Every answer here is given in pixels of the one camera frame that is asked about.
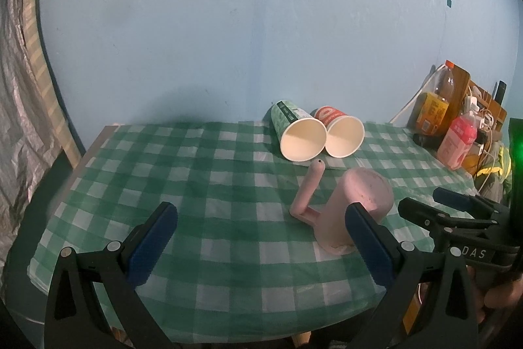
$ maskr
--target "pink handle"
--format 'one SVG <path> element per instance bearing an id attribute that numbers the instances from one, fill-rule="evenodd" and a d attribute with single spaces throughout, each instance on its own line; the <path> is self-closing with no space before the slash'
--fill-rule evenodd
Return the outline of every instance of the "pink handle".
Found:
<path id="1" fill-rule="evenodd" d="M 310 208 L 309 202 L 314 191 L 320 184 L 323 172 L 325 172 L 325 163 L 320 159 L 313 160 L 296 193 L 296 197 L 292 202 L 290 209 L 292 216 L 311 226 L 314 226 L 320 212 Z"/>

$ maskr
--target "green checkered tablecloth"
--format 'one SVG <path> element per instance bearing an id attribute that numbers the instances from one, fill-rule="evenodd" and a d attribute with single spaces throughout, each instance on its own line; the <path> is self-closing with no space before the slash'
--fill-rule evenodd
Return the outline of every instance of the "green checkered tablecloth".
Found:
<path id="1" fill-rule="evenodd" d="M 321 155 L 327 169 L 312 207 L 321 209 L 347 168 L 372 168 L 394 189 L 384 225 L 399 241 L 432 250 L 424 230 L 398 215 L 397 202 L 413 197 L 436 205 L 431 193 L 440 185 L 475 194 L 470 175 L 445 169 L 402 128 L 365 129 L 354 155 Z M 50 219 L 28 275 L 48 292 L 62 247 L 101 250 L 170 201 L 178 229 L 137 293 L 173 341 L 271 339 L 341 321 L 377 304 L 384 289 L 359 254 L 328 254 L 312 228 L 289 215 L 308 165 L 284 159 L 264 122 L 119 127 Z M 119 326 L 103 288 L 99 296 Z"/>

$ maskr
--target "light blue wall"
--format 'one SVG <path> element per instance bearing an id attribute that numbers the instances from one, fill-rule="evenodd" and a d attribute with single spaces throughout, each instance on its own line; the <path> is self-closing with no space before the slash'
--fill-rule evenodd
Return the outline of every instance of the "light blue wall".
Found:
<path id="1" fill-rule="evenodd" d="M 106 124 L 261 119 L 282 98 L 388 121 L 431 65 L 510 83 L 518 0 L 40 0 L 89 146 Z"/>
<path id="2" fill-rule="evenodd" d="M 519 2 L 519 22 L 523 23 L 523 1 Z M 516 69 L 512 80 L 511 91 L 505 95 L 503 107 L 508 117 L 523 119 L 523 29 L 519 32 L 519 49 L 516 59 Z M 504 141 L 508 143 L 508 127 L 504 129 Z"/>

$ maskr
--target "pink mug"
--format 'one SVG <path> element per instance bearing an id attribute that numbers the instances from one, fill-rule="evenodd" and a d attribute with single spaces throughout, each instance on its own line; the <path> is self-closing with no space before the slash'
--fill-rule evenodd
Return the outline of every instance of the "pink mug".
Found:
<path id="1" fill-rule="evenodd" d="M 347 206 L 360 202 L 379 223 L 394 204 L 392 188 L 388 180 L 374 170 L 355 167 L 343 174 L 327 204 L 318 212 L 309 207 L 309 202 L 324 171 L 323 161 L 312 161 L 292 202 L 290 213 L 312 226 L 316 241 L 323 249 L 335 255 L 348 254 L 356 248 L 345 228 Z"/>

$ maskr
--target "paper cup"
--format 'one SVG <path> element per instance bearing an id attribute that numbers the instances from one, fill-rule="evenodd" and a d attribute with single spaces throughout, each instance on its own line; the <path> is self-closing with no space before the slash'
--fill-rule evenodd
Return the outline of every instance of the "paper cup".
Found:
<path id="1" fill-rule="evenodd" d="M 305 162 L 320 154 L 327 141 L 322 122 L 290 101 L 274 104 L 270 111 L 280 150 L 287 160 Z"/>
<path id="2" fill-rule="evenodd" d="M 325 149 L 336 158 L 350 156 L 363 142 L 365 128 L 357 117 L 349 116 L 334 107 L 318 108 L 315 118 L 327 128 Z"/>

